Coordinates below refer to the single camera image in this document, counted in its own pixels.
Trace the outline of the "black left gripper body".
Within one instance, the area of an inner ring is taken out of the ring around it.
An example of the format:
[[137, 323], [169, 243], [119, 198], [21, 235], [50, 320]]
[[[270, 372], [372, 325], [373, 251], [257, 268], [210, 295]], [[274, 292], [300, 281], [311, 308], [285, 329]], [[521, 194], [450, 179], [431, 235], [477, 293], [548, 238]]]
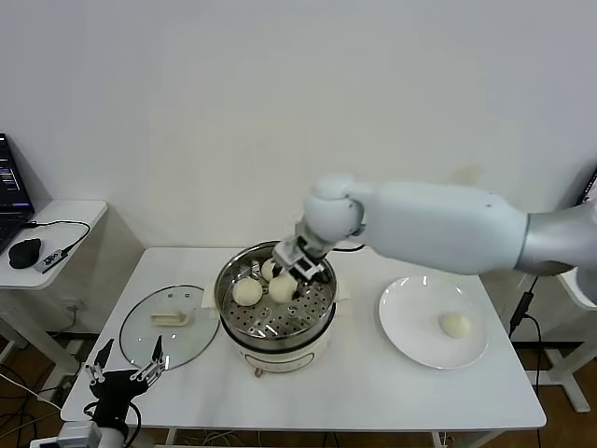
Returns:
[[141, 380], [134, 370], [109, 371], [103, 380], [90, 385], [97, 399], [94, 421], [124, 421], [132, 400], [148, 390], [147, 380]]

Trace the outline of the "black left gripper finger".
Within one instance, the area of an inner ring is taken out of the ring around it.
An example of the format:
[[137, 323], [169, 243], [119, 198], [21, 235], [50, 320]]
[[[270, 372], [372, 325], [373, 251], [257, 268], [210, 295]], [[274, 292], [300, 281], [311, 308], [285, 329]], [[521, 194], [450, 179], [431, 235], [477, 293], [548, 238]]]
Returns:
[[165, 371], [165, 356], [162, 347], [162, 336], [156, 340], [150, 362], [131, 375], [130, 380], [146, 385], [153, 385]]
[[114, 339], [110, 339], [104, 347], [96, 353], [94, 360], [91, 363], [85, 364], [85, 372], [90, 377], [92, 383], [101, 383], [104, 381], [104, 368], [110, 357], [113, 343]]

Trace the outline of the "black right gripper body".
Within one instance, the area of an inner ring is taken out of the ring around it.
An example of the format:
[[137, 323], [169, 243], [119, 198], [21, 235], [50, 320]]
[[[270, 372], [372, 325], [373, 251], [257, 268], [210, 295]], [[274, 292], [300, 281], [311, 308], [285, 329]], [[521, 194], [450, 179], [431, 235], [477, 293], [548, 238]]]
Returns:
[[311, 281], [323, 271], [322, 260], [329, 252], [329, 244], [308, 233], [297, 233], [293, 238], [291, 274], [299, 281]]

